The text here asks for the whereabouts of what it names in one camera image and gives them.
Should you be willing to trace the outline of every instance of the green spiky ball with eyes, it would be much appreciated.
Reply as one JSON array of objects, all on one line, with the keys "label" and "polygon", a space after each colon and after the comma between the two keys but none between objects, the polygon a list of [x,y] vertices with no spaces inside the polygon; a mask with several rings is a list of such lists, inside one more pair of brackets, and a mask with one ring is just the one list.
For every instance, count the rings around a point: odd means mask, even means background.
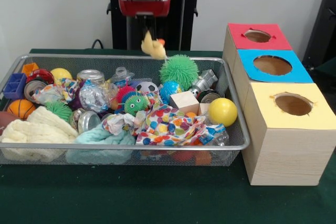
[{"label": "green spiky ball with eyes", "polygon": [[163,64],[160,74],[162,83],[175,81],[188,90],[198,78],[198,66],[187,55],[175,55]]},{"label": "green spiky ball with eyes", "polygon": [[138,111],[145,110],[147,106],[148,101],[143,95],[132,95],[125,101],[124,110],[135,116]]}]

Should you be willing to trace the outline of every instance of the white wall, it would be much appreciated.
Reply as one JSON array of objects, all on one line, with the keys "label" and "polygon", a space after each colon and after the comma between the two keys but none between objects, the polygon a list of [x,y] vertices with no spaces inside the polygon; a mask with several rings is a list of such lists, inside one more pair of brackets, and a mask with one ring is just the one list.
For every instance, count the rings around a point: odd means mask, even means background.
[{"label": "white wall", "polygon": [[[192,50],[222,50],[228,22],[279,23],[303,56],[321,0],[198,0]],[[30,48],[112,47],[109,0],[0,0],[0,79]]]}]

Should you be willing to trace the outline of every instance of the red box lid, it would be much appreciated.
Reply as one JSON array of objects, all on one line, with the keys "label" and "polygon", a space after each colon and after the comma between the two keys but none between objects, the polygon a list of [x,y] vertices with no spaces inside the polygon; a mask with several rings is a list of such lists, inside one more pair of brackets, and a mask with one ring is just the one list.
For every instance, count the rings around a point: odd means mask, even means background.
[{"label": "red box lid", "polygon": [[292,50],[277,24],[229,23],[228,26],[237,49]]}]

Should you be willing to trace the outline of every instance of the green spiky ball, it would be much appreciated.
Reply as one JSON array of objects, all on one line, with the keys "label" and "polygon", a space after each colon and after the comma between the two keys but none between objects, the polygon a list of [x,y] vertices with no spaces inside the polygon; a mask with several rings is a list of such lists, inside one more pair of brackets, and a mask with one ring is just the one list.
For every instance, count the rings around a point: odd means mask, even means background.
[{"label": "green spiky ball", "polygon": [[132,95],[125,102],[125,112],[135,116],[138,111],[146,109],[148,102],[143,95]]},{"label": "green spiky ball", "polygon": [[59,116],[62,118],[64,121],[68,122],[72,111],[69,106],[65,105],[62,102],[47,102],[46,104],[46,109],[52,112],[53,114]]},{"label": "green spiky ball", "polygon": [[175,81],[188,90],[198,77],[198,66],[187,55],[175,55],[163,64],[160,74],[162,83]]}]

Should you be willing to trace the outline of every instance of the black stand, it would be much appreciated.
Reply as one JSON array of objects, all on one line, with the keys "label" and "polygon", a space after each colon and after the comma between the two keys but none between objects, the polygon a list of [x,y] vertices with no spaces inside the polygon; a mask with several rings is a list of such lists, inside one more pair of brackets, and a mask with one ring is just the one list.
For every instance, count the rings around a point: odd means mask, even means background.
[{"label": "black stand", "polygon": [[302,63],[318,67],[336,56],[336,0],[322,0]]}]

